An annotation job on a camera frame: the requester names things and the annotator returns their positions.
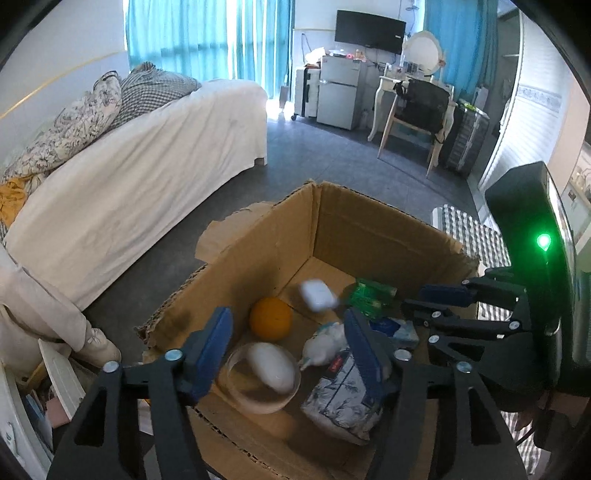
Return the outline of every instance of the shoe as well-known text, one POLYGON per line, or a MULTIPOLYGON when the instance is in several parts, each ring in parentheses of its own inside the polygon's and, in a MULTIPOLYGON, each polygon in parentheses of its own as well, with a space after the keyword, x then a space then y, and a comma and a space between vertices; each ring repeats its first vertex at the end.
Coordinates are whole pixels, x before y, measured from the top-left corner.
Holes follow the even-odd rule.
POLYGON ((113 360, 121 362, 121 352, 100 328, 88 329, 84 347, 72 355, 98 368, 113 360))

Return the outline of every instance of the blue gripper pad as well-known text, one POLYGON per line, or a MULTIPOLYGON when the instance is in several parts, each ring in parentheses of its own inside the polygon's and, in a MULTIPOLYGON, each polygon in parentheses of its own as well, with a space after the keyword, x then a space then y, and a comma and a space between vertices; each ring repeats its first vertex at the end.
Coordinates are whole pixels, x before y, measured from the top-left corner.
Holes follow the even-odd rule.
POLYGON ((345 336, 363 384, 369 396, 381 403, 386 395, 384 382, 392 370, 388 354, 372 341, 372 330, 362 313, 347 309, 344 324, 345 336))
POLYGON ((197 403, 207 395, 222 364, 222 358, 233 331, 232 312, 218 307, 203 330, 193 332, 182 348, 185 354, 184 377, 192 388, 191 398, 197 403))
POLYGON ((475 301, 474 296, 464 285, 425 285, 419 292, 422 301, 469 307, 475 301))

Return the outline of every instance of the black backpack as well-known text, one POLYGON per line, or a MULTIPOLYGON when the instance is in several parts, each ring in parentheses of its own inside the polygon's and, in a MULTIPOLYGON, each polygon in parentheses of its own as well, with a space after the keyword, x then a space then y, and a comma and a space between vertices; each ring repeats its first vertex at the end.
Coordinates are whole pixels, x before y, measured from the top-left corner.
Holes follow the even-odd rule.
POLYGON ((410 79, 408 89, 399 82, 396 93, 406 100, 406 106, 397 118, 432 134, 442 129, 443 116, 449 104, 449 92, 433 83, 410 79))

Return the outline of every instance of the orange cloth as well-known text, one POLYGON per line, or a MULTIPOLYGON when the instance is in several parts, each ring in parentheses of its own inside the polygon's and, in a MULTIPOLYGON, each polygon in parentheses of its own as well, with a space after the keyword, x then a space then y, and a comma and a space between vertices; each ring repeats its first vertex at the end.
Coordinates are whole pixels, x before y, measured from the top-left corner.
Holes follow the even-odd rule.
POLYGON ((25 185, 31 178, 33 178, 33 175, 21 179, 10 179, 5 184, 0 185, 0 220, 7 227, 12 225, 18 212, 21 211, 27 201, 25 185))

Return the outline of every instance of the corrugated cardboard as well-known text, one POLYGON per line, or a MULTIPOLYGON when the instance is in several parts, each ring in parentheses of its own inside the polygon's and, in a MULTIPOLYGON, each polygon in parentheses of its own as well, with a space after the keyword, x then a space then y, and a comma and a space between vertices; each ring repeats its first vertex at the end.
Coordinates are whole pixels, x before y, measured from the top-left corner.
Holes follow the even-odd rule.
MULTIPOLYGON (((355 277, 365 277, 398 287, 402 298, 416 298, 423 284, 457 282, 477 267, 445 234, 330 183, 307 183, 275 205, 254 204, 212 223, 197 244, 196 257, 208 264, 139 330, 150 347, 147 358, 182 345, 220 305, 234 315, 230 348, 254 340, 248 313, 265 296, 278 296, 292 308, 292 331, 279 344, 299 358, 318 325, 337 318, 334 312, 307 309, 298 294, 303 280, 320 278, 342 298, 355 277)), ((426 348, 421 346, 415 357, 427 361, 426 348)), ((326 436, 300 411, 322 372, 303 372, 294 399, 264 416, 240 412, 221 375, 191 418, 205 461, 229 480, 363 478, 374 447, 326 436)), ((430 403, 413 475, 417 480, 427 477, 436 416, 437 405, 430 403)))

